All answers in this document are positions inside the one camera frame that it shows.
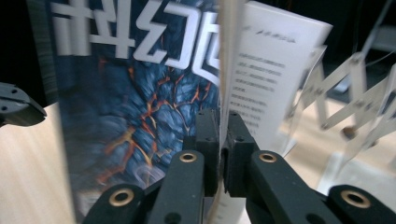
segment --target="wooden surface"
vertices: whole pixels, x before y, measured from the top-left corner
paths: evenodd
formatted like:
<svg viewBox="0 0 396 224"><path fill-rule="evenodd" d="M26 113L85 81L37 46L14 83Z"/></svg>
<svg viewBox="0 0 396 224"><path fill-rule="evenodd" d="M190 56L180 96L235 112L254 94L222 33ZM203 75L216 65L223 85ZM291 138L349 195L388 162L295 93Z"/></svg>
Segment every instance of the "wooden surface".
<svg viewBox="0 0 396 224"><path fill-rule="evenodd" d="M342 105L330 101L329 106L336 111ZM57 105L46 111L47 119L35 126L0 128L0 224L74 222ZM297 145L286 160L311 188L318 185L331 154L345 149L340 131L350 123L323 132L316 109L311 105L304 111L294 134ZM396 156L394 139L395 133L382 138L358 159L389 169Z"/></svg>
<svg viewBox="0 0 396 224"><path fill-rule="evenodd" d="M31 127L0 128L0 224L73 223L57 107Z"/></svg>

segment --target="cable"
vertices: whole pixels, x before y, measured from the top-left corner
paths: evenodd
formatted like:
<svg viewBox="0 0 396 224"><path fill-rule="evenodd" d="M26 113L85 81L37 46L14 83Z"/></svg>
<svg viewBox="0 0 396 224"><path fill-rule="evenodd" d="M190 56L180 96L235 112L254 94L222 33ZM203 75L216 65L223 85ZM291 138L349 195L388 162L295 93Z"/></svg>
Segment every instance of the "cable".
<svg viewBox="0 0 396 224"><path fill-rule="evenodd" d="M391 53L389 53L389 54L387 54L387 55L385 55L384 57L382 57L382 58L380 58L380 59L377 59L377 60L375 60L375 61L372 61L372 62L369 62L369 63L367 63L366 64L366 67L368 67L368 66L371 66L371 65L374 65L374 64L376 64L376 63L379 63L379 62L381 62L382 60L384 60L384 59L386 59L386 58L388 58L388 56L389 55L391 55L392 53L394 53L394 52L396 52L396 49L394 49Z"/></svg>
<svg viewBox="0 0 396 224"><path fill-rule="evenodd" d="M359 45L359 27L360 27L360 21L361 21L361 9L363 6L363 0L359 1L358 8L356 9L356 17L355 17L355 25L353 29L353 47L352 47L352 54L356 53L358 51L358 45Z"/></svg>

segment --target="book page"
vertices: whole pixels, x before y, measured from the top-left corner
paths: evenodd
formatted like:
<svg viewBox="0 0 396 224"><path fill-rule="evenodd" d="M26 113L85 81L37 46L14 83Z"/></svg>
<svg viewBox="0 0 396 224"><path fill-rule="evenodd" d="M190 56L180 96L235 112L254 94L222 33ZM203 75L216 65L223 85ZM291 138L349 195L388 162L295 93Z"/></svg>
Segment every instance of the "book page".
<svg viewBox="0 0 396 224"><path fill-rule="evenodd" d="M331 26L257 2L246 3L244 13L229 107L241 115L259 148L268 150L311 53Z"/></svg>

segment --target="book cover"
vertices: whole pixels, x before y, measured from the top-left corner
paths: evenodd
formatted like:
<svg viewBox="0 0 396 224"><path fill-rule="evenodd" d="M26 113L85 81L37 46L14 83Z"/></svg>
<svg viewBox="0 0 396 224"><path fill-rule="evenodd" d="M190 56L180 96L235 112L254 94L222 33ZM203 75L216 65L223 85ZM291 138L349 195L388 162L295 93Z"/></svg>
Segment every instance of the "book cover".
<svg viewBox="0 0 396 224"><path fill-rule="evenodd" d="M119 183L161 179L219 107L215 0L47 1L78 220Z"/></svg>

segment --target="brass screw hole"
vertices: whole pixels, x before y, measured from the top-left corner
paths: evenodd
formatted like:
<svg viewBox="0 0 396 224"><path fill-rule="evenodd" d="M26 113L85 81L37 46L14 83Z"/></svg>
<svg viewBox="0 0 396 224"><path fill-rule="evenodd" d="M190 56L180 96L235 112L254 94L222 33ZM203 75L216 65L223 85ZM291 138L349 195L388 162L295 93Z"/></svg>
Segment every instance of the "brass screw hole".
<svg viewBox="0 0 396 224"><path fill-rule="evenodd" d="M265 161L265 162L275 162L276 157L269 153L262 153L262 154L260 154L260 160Z"/></svg>
<svg viewBox="0 0 396 224"><path fill-rule="evenodd" d="M343 190L341 192L341 197L344 201L355 207L368 208L371 205L370 200L366 198L366 196L354 190Z"/></svg>
<svg viewBox="0 0 396 224"><path fill-rule="evenodd" d="M193 162L197 160L197 156L192 153L184 153L180 156L180 160L184 162Z"/></svg>
<svg viewBox="0 0 396 224"><path fill-rule="evenodd" d="M133 199L134 192L131 189L119 189L111 194L108 201L115 207L121 207L130 203Z"/></svg>

